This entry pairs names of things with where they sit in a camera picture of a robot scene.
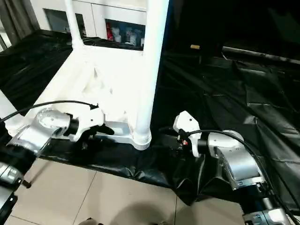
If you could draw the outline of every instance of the black tarp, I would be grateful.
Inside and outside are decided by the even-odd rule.
[[[131,48],[99,38],[87,45]],[[32,105],[71,53],[70,36],[38,31],[0,53],[0,89],[17,109]],[[214,159],[194,158],[165,144],[160,128],[171,127],[187,110],[200,128],[241,133],[258,155],[269,155],[300,201],[299,69],[278,68],[164,52],[157,82],[151,131],[145,151],[131,145],[81,139],[51,141],[43,158],[171,188],[186,204],[204,196],[236,201]],[[1,142],[9,136],[1,127]],[[277,175],[266,167],[285,203],[298,211]]]

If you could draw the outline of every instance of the gray curtain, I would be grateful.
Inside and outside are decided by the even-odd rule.
[[[23,0],[0,0],[0,19],[12,45],[37,29]]]

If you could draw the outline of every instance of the black cable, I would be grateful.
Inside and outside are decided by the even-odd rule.
[[[252,154],[255,157],[255,159],[257,160],[257,162],[260,164],[261,169],[263,170],[263,173],[264,173],[266,181],[269,183],[269,185],[271,185],[272,189],[275,190],[274,187],[273,187],[273,185],[272,185],[272,182],[271,182],[271,180],[270,180],[270,178],[269,178],[269,176],[267,174],[267,172],[265,171],[265,169],[263,167],[262,162],[260,161],[260,158],[258,157],[257,154],[254,153],[254,151],[252,150],[252,148],[245,141],[243,141],[242,139],[236,137],[233,134],[230,134],[230,133],[227,133],[227,132],[224,132],[224,131],[220,131],[220,130],[195,130],[195,131],[187,132],[187,135],[190,136],[190,135],[199,134],[199,133],[218,133],[218,134],[223,134],[223,135],[231,137],[231,138],[237,140],[238,142],[240,142],[241,144],[243,144],[246,147],[246,150],[250,154]],[[290,194],[290,196],[294,200],[295,204],[297,205],[298,209],[300,210],[300,206],[298,204],[298,201],[295,198],[295,196],[293,195],[293,193],[291,192],[291,190],[289,189],[287,183],[285,182],[285,180],[282,178],[282,176],[280,175],[280,173],[277,171],[277,169],[275,168],[275,166],[272,163],[271,163],[271,166],[273,167],[273,169],[276,172],[277,176],[280,178],[281,182],[283,183],[283,185],[285,186],[286,190],[288,191],[288,193]],[[299,220],[291,213],[291,211],[288,209],[288,207],[282,202],[282,200],[280,199],[280,197],[277,194],[275,194],[275,196],[276,196],[276,198],[278,200],[278,203],[284,208],[285,212],[290,216],[290,218],[292,219],[292,221],[295,224],[300,225]]]
[[[86,103],[86,102],[81,102],[81,101],[75,101],[75,100],[59,100],[59,101],[52,101],[52,102],[44,102],[44,103],[40,103],[40,104],[25,107],[23,109],[20,109],[16,112],[12,113],[12,114],[4,117],[3,119],[1,119],[0,124],[3,123],[4,121],[16,116],[17,114],[22,113],[22,112],[26,112],[30,109],[34,109],[34,108],[41,107],[41,106],[44,106],[44,105],[51,105],[51,104],[58,104],[58,103],[77,103],[77,104],[82,104],[82,105],[88,105],[89,107],[95,107],[92,104],[89,104],[89,103]]]

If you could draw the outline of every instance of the tile floor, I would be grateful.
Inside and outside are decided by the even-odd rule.
[[[94,218],[104,225],[243,225],[237,204],[210,199],[186,206],[173,191],[80,167],[39,159],[26,174],[30,189],[6,225],[78,225]]]

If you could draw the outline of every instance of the red bottle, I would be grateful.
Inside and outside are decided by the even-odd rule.
[[[113,33],[109,22],[106,23],[107,40],[113,41]]]

